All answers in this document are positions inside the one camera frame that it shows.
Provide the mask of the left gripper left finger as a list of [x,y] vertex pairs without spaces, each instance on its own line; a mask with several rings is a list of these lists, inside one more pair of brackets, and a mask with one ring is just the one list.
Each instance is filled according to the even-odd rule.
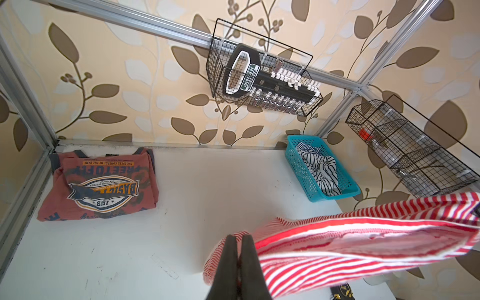
[[238,247],[235,236],[228,235],[207,300],[237,300]]

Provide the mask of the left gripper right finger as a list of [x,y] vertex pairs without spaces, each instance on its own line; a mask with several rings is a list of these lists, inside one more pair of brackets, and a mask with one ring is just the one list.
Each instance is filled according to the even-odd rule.
[[239,257],[239,299],[271,300],[260,260],[251,235],[245,235],[241,241]]

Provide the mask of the red white striped garment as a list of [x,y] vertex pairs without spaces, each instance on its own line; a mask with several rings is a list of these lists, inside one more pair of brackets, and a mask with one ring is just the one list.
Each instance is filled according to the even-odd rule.
[[278,298],[465,255],[480,240],[479,207],[477,192],[408,199],[297,221],[277,217],[252,238]]

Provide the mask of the red tank top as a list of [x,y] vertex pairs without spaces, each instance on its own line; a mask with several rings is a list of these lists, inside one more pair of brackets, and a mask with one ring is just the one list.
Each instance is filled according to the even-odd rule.
[[149,148],[103,157],[89,157],[81,150],[55,152],[49,159],[52,189],[38,211],[38,221],[110,219],[157,206],[160,192]]

